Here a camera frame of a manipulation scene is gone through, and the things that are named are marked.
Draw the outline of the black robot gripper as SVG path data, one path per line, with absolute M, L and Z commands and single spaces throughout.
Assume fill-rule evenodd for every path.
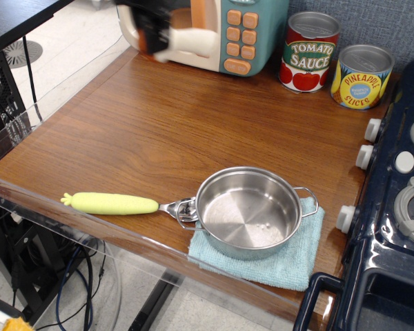
M 189 1 L 115 1 L 118 8 L 126 8 L 132 17 L 120 20 L 121 30 L 132 32 L 139 30 L 139 51 L 154 55 L 168 49 L 168 37 L 162 31 L 169 30 L 172 11 L 189 8 Z

